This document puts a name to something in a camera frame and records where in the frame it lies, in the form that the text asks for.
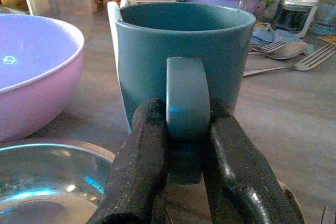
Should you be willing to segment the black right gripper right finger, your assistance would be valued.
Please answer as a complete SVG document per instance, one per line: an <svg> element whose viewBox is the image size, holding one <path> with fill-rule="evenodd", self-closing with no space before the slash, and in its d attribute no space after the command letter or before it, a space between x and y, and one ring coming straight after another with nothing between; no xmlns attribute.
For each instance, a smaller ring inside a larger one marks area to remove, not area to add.
<svg viewBox="0 0 336 224"><path fill-rule="evenodd" d="M304 223L272 168L220 99L212 99L203 174L213 223Z"/></svg>

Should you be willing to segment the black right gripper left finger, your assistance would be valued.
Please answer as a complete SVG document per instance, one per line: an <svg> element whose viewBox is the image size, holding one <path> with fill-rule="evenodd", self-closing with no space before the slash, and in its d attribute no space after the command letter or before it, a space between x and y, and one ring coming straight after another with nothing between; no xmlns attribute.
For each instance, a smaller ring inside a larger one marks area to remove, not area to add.
<svg viewBox="0 0 336 224"><path fill-rule="evenodd" d="M165 223L168 157L165 105L147 100L133 115L132 132L112 163L105 198L88 223Z"/></svg>

